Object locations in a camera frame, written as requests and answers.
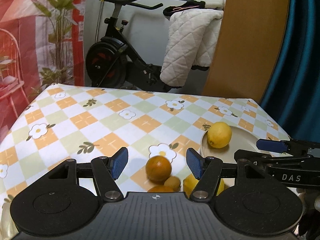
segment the table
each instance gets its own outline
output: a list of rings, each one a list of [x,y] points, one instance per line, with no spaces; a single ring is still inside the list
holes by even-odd
[[[183,180],[186,150],[200,148],[207,125],[223,121],[259,138],[288,140],[286,132],[252,99],[53,84],[21,114],[0,144],[0,206],[68,158],[90,162],[127,147],[129,161],[116,181],[127,191],[147,191],[150,156],[172,162]],[[80,185],[94,191],[91,179]]]

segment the wheel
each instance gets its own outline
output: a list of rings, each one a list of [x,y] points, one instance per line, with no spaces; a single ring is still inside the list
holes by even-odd
[[[99,85],[101,78],[110,68],[117,52],[116,46],[99,41],[91,46],[87,53],[85,65],[92,84]],[[99,87],[120,88],[126,77],[126,56],[121,55],[109,70]]]

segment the white quilted blanket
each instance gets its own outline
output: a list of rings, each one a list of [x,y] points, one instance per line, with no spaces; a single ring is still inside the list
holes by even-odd
[[[169,41],[160,79],[180,87],[192,65],[209,67],[219,36],[223,11],[189,9],[170,17]]]

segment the brown wooden door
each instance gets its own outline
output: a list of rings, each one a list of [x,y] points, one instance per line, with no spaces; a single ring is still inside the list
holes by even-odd
[[[259,102],[281,48],[289,0],[226,0],[203,95]]]

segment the floral tablecloth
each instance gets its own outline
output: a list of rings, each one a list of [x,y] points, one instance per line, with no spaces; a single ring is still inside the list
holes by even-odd
[[[151,156],[172,162],[172,174],[190,170],[186,150],[217,121],[259,138],[288,140],[285,131],[252,99],[212,98],[136,90],[53,84],[22,113],[0,144],[0,206],[68,158],[90,162],[127,147],[129,161],[116,181],[127,191],[147,191]],[[80,185],[94,192],[91,179]]]

